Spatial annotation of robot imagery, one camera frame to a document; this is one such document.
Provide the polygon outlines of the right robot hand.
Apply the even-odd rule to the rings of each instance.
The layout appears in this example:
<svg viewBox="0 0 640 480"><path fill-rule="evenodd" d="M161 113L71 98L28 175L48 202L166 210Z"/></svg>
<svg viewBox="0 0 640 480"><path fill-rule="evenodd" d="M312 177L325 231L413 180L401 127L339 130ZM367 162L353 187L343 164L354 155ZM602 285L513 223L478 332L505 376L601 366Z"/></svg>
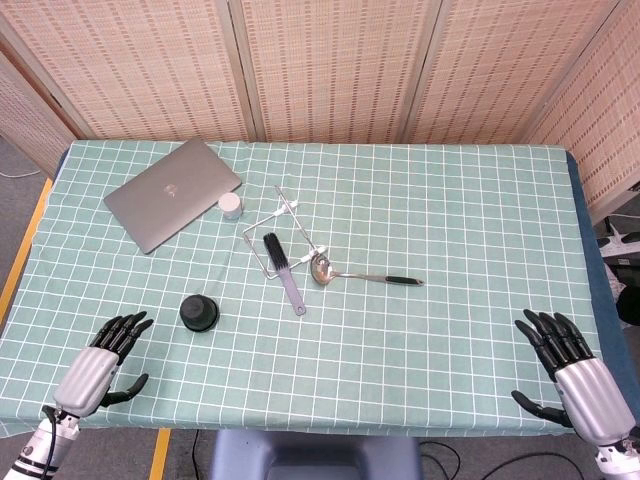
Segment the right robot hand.
<svg viewBox="0 0 640 480"><path fill-rule="evenodd" d="M574 429L596 447L628 439L636 420L608 367L594 355L578 327L560 313L525 309L523 314L526 319L515 325L533 347L562 407L544 407L514 390L516 403L539 419Z"/></svg>

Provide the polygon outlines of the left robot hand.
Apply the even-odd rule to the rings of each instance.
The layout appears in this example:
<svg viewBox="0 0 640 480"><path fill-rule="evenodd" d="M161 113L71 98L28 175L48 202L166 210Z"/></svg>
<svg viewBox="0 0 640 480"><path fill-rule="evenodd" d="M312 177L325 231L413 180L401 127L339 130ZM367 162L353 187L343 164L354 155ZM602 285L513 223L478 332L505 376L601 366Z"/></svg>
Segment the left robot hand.
<svg viewBox="0 0 640 480"><path fill-rule="evenodd" d="M54 392L56 407L76 418L86 418L99 407L128 402L146 385L143 373L126 390L112 391L111 384L138 338L153 324L146 312L108 320L89 345L76 356Z"/></svg>

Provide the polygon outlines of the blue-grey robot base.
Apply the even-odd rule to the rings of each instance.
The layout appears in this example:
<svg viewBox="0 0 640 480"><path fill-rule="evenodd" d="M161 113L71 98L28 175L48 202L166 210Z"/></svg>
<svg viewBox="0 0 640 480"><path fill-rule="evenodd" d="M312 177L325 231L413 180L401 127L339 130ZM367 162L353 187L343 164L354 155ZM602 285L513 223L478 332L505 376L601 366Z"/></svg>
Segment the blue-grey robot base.
<svg viewBox="0 0 640 480"><path fill-rule="evenodd" d="M210 480L423 480L412 437L218 432Z"/></svg>

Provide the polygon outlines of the grey closed laptop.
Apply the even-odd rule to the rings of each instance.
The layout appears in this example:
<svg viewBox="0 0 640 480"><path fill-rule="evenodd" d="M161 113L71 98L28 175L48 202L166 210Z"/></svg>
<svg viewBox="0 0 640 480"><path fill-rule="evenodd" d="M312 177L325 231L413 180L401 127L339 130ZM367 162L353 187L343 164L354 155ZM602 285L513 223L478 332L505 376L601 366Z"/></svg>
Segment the grey closed laptop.
<svg viewBox="0 0 640 480"><path fill-rule="evenodd" d="M148 254L236 190L241 178L201 139L191 139L104 198Z"/></svg>

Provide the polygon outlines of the green checked tablecloth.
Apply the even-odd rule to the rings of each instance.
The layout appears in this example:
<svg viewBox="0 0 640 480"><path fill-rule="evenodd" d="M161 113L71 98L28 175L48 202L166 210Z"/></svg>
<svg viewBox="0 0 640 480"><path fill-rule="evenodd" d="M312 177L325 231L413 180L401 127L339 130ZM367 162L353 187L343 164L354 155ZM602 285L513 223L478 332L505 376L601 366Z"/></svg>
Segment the green checked tablecloth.
<svg viewBox="0 0 640 480"><path fill-rule="evenodd" d="M84 140L70 147L0 336L0 438L32 430L72 361L110 318L154 320L115 375L149 375L89 427L259 427L340 433L553 432L518 390L559 403L517 329L524 309L572 319L596 355L622 340L595 293L601 259L565 149L529 145L230 142L214 151L241 177L243 213L210 209L144 254L104 198L173 149ZM276 185L339 272L291 269L306 313L258 268L242 231L277 206ZM204 295L216 326L187 329Z"/></svg>

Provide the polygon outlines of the small white-lidded jar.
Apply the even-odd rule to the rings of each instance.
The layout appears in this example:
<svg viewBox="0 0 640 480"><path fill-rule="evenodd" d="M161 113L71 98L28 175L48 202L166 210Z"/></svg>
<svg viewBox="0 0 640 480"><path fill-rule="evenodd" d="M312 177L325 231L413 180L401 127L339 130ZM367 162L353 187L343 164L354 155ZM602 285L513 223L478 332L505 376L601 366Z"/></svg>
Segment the small white-lidded jar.
<svg viewBox="0 0 640 480"><path fill-rule="evenodd" d="M218 200L218 207L227 220L238 220L243 213L242 200L234 192L223 194Z"/></svg>

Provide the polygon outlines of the woven bamboo folding screen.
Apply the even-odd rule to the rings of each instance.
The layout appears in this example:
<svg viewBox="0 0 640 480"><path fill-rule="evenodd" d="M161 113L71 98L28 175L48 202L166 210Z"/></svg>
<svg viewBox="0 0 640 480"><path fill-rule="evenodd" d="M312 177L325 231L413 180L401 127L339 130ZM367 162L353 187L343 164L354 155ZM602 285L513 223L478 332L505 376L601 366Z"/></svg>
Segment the woven bamboo folding screen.
<svg viewBox="0 0 640 480"><path fill-rule="evenodd" d="M640 190L640 0L0 0L0 119L74 139L531 143Z"/></svg>

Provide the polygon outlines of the black bristle grey-handled brush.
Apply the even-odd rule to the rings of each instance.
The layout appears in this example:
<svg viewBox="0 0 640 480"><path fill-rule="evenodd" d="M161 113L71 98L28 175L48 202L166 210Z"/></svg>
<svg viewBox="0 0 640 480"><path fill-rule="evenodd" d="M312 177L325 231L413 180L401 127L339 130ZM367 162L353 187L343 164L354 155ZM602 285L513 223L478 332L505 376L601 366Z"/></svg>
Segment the black bristle grey-handled brush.
<svg viewBox="0 0 640 480"><path fill-rule="evenodd" d="M263 237L263 242L295 314L297 316L304 315L306 313L306 307L303 298L294 281L289 260L284 253L277 235L270 232Z"/></svg>

